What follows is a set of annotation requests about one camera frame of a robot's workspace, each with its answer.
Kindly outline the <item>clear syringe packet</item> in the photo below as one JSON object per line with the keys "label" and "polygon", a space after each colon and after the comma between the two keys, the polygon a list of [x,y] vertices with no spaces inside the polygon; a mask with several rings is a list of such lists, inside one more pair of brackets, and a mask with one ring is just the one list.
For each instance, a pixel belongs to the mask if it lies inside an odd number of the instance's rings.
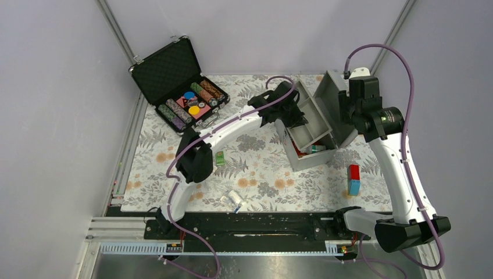
{"label": "clear syringe packet", "polygon": [[220,198],[220,202],[227,206],[235,214],[237,214],[240,209],[246,205],[246,202],[240,196],[223,195]]}

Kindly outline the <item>white bandage roll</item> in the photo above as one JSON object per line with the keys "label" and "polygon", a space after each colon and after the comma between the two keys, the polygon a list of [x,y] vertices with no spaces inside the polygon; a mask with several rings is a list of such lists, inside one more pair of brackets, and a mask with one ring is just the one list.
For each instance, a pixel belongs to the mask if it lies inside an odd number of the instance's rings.
{"label": "white bandage roll", "polygon": [[236,191],[234,190],[229,191],[227,193],[227,196],[235,207],[241,207],[243,205],[244,200]]}

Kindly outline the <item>grey metal box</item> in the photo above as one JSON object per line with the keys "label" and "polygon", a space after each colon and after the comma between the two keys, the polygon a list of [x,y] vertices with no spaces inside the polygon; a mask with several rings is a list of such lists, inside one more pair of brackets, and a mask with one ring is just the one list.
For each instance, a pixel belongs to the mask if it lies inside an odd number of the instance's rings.
{"label": "grey metal box", "polygon": [[281,120],[277,120],[274,123],[277,134],[280,137],[280,142],[284,147],[293,171],[301,171],[327,163],[333,158],[337,150],[348,146],[356,138],[358,133],[355,128],[343,123],[340,119],[338,94],[341,92],[346,93],[347,90],[348,85],[342,75],[331,70],[324,74],[315,91],[311,92],[308,89],[315,98],[316,103],[320,106],[321,111],[331,127],[330,134],[335,149],[307,154],[306,156],[299,158],[292,146],[291,141],[293,141],[293,139],[288,132],[289,128],[285,127]]}

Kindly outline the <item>grey plastic tray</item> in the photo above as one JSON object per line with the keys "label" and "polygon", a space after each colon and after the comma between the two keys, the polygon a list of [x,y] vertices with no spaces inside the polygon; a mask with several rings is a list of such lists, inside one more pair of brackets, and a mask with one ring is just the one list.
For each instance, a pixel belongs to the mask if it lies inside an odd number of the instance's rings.
{"label": "grey plastic tray", "polygon": [[335,149],[330,134],[331,127],[315,98],[301,80],[297,80],[295,86],[299,92],[297,106],[304,113],[307,123],[288,129],[294,144],[300,151],[307,150],[312,145],[324,145],[327,150]]}

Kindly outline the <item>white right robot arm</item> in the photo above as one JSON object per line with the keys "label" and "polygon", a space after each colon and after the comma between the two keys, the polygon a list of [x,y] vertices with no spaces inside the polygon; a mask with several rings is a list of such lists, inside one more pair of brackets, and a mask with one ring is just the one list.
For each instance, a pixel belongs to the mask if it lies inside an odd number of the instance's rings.
{"label": "white right robot arm", "polygon": [[427,199],[408,148],[401,142],[405,119],[396,107],[384,108],[378,78],[352,77],[349,91],[339,94],[342,119],[354,125],[375,154],[391,198],[392,215],[369,212],[359,206],[336,211],[334,234],[348,239],[354,233],[377,240],[381,248],[396,252],[427,244],[436,231],[451,230],[447,217],[436,214]]}

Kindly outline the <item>white pill bottle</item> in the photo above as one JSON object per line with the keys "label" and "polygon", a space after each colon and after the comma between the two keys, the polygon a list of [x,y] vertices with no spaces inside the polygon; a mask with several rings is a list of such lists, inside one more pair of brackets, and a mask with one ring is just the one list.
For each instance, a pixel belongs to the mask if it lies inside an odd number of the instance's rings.
{"label": "white pill bottle", "polygon": [[326,149],[327,148],[324,145],[311,145],[311,146],[307,147],[306,153],[307,154],[313,154],[313,153],[323,152]]}

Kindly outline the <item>green sachet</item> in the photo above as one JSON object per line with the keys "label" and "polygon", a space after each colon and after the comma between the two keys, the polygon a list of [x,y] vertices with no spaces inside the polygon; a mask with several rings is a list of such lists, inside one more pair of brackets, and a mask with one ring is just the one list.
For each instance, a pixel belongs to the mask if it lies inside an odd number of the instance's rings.
{"label": "green sachet", "polygon": [[225,165],[225,158],[224,158],[224,152],[223,151],[216,152],[215,161],[216,161],[217,166],[224,166]]}

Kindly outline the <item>red first aid pouch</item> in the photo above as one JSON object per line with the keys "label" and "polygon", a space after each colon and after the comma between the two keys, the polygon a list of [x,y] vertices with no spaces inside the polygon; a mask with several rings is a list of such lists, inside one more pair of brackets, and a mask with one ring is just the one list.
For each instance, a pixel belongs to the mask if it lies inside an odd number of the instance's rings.
{"label": "red first aid pouch", "polygon": [[306,155],[307,155],[307,153],[305,153],[305,152],[303,152],[303,151],[300,151],[300,150],[297,148],[297,146],[295,145],[294,141],[291,141],[291,142],[292,142],[292,146],[293,146],[293,148],[294,148],[294,150],[295,150],[295,152],[296,152],[296,154],[297,154],[297,156],[298,156],[299,158],[301,158],[301,157],[303,157],[303,156],[306,156]]}

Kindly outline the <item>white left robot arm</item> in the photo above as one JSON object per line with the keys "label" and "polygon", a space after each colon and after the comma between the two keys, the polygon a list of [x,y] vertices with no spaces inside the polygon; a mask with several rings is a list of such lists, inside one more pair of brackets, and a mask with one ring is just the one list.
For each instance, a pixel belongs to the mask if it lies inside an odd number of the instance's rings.
{"label": "white left robot arm", "polygon": [[297,107],[295,82],[282,77],[274,90],[257,95],[234,115],[201,131],[187,129],[182,137],[174,160],[166,171],[166,176],[175,181],[167,201],[160,210],[163,219],[158,231],[167,239],[180,233],[179,221],[195,184],[206,180],[213,172],[214,156],[224,146],[240,135],[258,130],[277,120],[287,120],[289,125],[297,125],[303,114]]}

